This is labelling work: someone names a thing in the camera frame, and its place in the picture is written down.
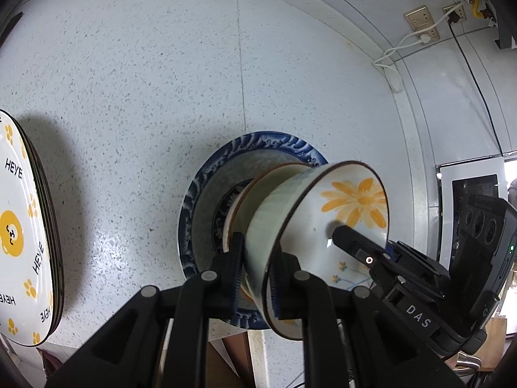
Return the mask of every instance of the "orange flower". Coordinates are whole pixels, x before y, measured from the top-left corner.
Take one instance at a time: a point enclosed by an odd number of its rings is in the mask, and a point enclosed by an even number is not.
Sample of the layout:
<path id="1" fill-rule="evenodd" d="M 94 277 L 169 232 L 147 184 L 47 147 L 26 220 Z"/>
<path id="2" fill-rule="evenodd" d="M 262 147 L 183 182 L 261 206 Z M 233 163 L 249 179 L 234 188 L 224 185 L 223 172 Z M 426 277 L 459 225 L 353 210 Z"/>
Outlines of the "orange flower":
<path id="1" fill-rule="evenodd" d="M 353 228 L 363 221 L 367 228 L 377 225 L 381 229 L 388 225 L 386 195 L 382 186 L 373 178 L 363 179 L 359 185 L 350 181 L 336 181 L 332 186 L 338 191 L 323 191 L 322 197 L 329 201 L 322 212 L 337 209 L 336 219 Z"/>

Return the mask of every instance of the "speckled white countertop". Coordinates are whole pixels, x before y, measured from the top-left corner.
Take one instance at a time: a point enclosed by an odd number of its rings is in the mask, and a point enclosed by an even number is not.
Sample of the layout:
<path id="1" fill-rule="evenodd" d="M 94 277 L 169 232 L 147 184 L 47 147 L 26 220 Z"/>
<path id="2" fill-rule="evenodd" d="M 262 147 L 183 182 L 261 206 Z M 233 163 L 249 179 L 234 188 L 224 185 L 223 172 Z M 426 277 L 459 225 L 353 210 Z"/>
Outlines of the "speckled white countertop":
<path id="1" fill-rule="evenodd" d="M 30 0 L 0 49 L 0 100 L 45 167 L 66 302 L 50 341 L 78 347 L 144 285 L 184 281 L 177 214 L 198 167 L 277 130 L 386 185 L 413 240 L 401 121 L 371 59 L 280 0 Z M 214 322 L 211 337 L 235 329 Z"/>

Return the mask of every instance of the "electrical outlet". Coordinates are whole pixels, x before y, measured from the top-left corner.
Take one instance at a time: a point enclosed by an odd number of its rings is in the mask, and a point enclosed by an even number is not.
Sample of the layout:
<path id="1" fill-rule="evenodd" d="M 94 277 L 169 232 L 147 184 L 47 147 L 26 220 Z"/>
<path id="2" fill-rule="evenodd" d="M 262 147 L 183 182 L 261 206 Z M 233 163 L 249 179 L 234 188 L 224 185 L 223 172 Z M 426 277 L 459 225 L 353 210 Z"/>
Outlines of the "electrical outlet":
<path id="1" fill-rule="evenodd" d="M 433 17 L 426 6 L 416 8 L 409 13 L 404 14 L 404 17 L 415 32 L 428 28 L 434 23 Z M 427 33 L 431 37 L 431 41 L 437 41 L 440 39 L 440 35 L 436 28 L 427 30 L 424 33 Z"/>
<path id="2" fill-rule="evenodd" d="M 446 7 L 442 7 L 441 10 L 443 11 L 443 13 L 447 13 L 451 8 L 453 8 L 457 3 L 454 3 L 454 4 L 451 4 L 451 5 L 448 5 Z M 456 10 L 454 10 L 456 12 L 456 14 L 459 16 L 459 20 L 458 20 L 458 23 L 462 23 L 464 21 L 467 20 L 467 16 L 465 14 L 465 10 L 463 10 L 463 6 L 459 6 Z"/>

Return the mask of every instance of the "white plate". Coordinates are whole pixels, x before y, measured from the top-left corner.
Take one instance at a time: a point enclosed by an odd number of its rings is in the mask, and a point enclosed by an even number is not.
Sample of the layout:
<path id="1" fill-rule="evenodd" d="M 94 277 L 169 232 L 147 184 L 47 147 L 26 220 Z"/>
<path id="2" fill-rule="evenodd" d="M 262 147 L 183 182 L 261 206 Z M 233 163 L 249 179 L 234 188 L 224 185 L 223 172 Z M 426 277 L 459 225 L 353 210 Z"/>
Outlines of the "white plate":
<path id="1" fill-rule="evenodd" d="M 48 336 L 53 287 L 33 170 L 15 123 L 0 112 L 0 332 L 35 346 Z"/>

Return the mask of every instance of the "bowl with orange flower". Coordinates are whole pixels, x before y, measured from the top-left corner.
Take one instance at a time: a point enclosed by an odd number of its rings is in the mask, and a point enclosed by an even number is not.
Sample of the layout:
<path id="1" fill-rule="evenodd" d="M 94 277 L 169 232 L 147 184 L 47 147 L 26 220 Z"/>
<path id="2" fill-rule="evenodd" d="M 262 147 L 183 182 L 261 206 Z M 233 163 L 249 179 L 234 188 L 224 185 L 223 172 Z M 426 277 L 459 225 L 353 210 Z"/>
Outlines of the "bowl with orange flower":
<path id="1" fill-rule="evenodd" d="M 281 336 L 301 340 L 301 323 L 278 325 L 282 321 L 275 318 L 269 281 L 274 247 L 296 255 L 301 269 L 329 286 L 351 290 L 372 283 L 368 269 L 332 243 L 332 232 L 342 224 L 382 248 L 386 246 L 386 191 L 364 163 L 332 163 L 302 172 L 276 187 L 253 215 L 244 255 L 249 291 L 268 324 Z"/>

